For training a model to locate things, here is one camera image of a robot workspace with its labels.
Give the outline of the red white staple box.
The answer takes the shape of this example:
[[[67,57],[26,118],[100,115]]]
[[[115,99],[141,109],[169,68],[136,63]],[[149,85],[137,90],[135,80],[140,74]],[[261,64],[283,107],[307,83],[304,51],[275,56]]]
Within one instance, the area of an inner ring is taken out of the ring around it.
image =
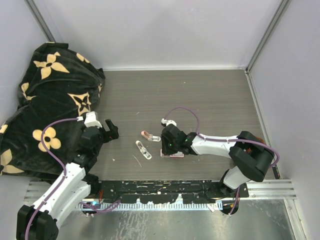
[[[163,154],[162,149],[161,149],[160,156],[162,158],[184,158],[185,155],[180,151],[178,151],[177,153],[174,153],[174,154],[165,155],[165,154]]]

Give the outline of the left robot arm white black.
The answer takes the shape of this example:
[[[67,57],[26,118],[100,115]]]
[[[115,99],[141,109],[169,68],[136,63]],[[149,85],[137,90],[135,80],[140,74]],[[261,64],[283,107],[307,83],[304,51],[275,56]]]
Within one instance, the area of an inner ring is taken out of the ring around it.
[[[74,159],[62,164],[62,172],[31,206],[17,213],[16,239],[55,240],[66,218],[80,202],[100,193],[99,178],[89,171],[96,164],[103,144],[119,138],[118,127],[106,119],[109,130],[98,120],[86,122]]]

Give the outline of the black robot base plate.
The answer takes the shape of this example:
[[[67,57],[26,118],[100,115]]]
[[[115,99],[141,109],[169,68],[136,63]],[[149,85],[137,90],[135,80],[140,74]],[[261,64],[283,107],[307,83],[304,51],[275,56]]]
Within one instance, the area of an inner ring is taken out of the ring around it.
[[[235,198],[236,190],[223,190],[214,180],[102,180],[97,183],[90,198],[105,203],[120,200],[123,204],[175,203],[182,197],[184,204],[207,204],[216,200]]]

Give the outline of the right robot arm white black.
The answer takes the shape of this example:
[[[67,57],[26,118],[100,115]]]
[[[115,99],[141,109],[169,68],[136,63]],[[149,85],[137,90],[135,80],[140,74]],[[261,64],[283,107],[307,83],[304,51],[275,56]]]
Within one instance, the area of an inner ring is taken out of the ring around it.
[[[235,166],[226,170],[219,181],[220,193],[231,197],[248,181],[262,182],[275,153],[248,131],[238,136],[213,137],[197,132],[189,134],[168,124],[161,132],[162,154],[215,155],[229,158]]]

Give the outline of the white staple remover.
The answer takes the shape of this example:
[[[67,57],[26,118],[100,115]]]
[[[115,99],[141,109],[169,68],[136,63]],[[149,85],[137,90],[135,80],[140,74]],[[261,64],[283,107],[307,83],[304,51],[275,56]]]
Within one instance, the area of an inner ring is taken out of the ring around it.
[[[135,142],[137,148],[139,149],[139,151],[141,152],[141,154],[147,159],[150,160],[152,158],[152,155],[149,153],[149,151],[144,147],[144,145],[137,140]]]

